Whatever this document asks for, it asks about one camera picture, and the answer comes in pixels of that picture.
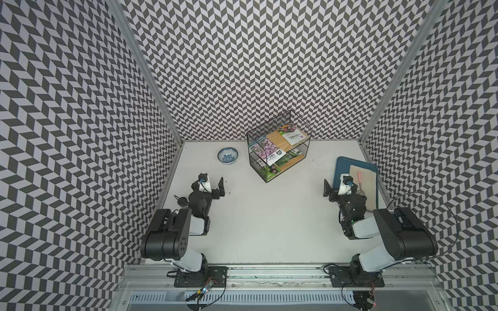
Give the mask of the pink flower seed bag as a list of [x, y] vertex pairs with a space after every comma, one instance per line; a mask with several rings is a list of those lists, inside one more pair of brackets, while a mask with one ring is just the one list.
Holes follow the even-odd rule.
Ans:
[[268, 138], [263, 137], [249, 145], [249, 149], [253, 151], [267, 165], [275, 164], [279, 159], [286, 155], [286, 152], [277, 147]]

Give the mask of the green leaf seed bag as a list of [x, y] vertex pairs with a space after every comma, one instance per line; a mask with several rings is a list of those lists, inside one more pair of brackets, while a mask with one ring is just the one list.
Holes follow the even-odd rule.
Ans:
[[298, 149], [293, 149], [293, 150], [290, 150], [288, 151], [282, 158], [280, 158], [279, 160], [277, 160], [277, 162], [275, 163], [275, 165], [277, 165], [278, 167], [283, 167], [285, 164], [287, 164], [290, 160], [294, 159], [294, 158], [297, 158], [298, 156], [301, 156], [302, 155], [302, 152]]

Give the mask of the red-white label seed bag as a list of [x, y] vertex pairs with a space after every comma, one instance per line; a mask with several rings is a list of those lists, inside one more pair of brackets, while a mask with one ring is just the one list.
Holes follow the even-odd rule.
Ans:
[[276, 165], [265, 165], [261, 170], [261, 175], [264, 180], [268, 181], [274, 178], [279, 172], [280, 169]]

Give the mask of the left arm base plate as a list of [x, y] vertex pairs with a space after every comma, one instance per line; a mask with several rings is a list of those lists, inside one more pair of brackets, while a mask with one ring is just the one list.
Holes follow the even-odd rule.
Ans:
[[213, 282], [214, 288], [223, 288], [228, 277], [227, 266], [208, 267], [200, 272], [180, 272], [178, 271], [174, 281], [175, 288], [201, 288], [208, 280]]

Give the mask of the black wire two-tier shelf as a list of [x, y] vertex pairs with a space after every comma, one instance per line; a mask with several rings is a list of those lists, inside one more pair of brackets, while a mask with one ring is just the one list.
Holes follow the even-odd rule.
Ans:
[[[277, 129], [286, 124], [294, 124], [303, 133], [305, 133], [308, 138], [305, 141], [302, 141], [296, 145], [290, 145], [288, 142], [284, 140], [283, 137], [280, 136], [279, 133], [277, 133]], [[280, 168], [276, 165], [280, 169], [280, 172], [274, 178], [268, 181], [264, 180], [261, 175], [262, 168], [267, 164], [263, 160], [261, 160], [253, 151], [249, 149], [249, 145], [251, 143], [256, 142], [257, 140], [263, 137], [268, 138], [277, 147], [284, 150], [286, 153], [293, 149], [298, 149], [302, 152], [302, 155], [290, 160], [283, 167]], [[277, 115], [267, 121], [264, 121], [258, 126], [246, 132], [246, 143], [248, 147], [250, 166], [257, 172], [257, 174], [264, 182], [268, 183], [277, 178], [278, 176], [280, 176], [285, 171], [289, 170], [295, 164], [301, 162], [306, 158], [311, 143], [311, 138], [312, 138], [311, 126], [308, 123], [306, 123], [300, 116], [298, 116], [298, 114], [295, 111], [293, 110], [285, 111], [282, 114]]]

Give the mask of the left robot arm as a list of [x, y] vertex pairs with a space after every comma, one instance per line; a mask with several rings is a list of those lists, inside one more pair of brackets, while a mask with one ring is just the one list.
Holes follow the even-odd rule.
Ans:
[[198, 175], [191, 189], [187, 197], [174, 196], [178, 209], [155, 212], [140, 246], [143, 259], [171, 264], [177, 269], [178, 278], [188, 285], [208, 280], [206, 256], [188, 246], [189, 237], [208, 234], [211, 205], [226, 195], [224, 179], [221, 178], [217, 187], [212, 188], [206, 173]]

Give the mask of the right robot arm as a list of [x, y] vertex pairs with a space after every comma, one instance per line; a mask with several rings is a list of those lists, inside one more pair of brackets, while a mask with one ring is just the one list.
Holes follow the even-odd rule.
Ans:
[[324, 180], [323, 196], [338, 204], [338, 222], [351, 241], [381, 237], [382, 243], [351, 258], [348, 267], [327, 264], [334, 287], [368, 286], [380, 282], [382, 272], [403, 261], [425, 259], [438, 252], [437, 240], [407, 207], [376, 209], [366, 217], [367, 197], [349, 174], [341, 176], [338, 188]]

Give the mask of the mixed flower white seed bag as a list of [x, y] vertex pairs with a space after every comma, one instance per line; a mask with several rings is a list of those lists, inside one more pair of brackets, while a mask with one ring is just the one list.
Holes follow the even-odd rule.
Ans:
[[294, 124], [286, 124], [277, 129], [277, 133], [290, 145], [296, 145], [305, 141], [308, 137]]

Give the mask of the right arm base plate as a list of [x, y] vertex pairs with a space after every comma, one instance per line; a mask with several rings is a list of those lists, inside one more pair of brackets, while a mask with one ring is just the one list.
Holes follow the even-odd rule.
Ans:
[[341, 288], [344, 285], [361, 288], [383, 288], [385, 282], [381, 272], [364, 272], [361, 268], [351, 269], [346, 266], [328, 266], [325, 268], [331, 280], [333, 288]]

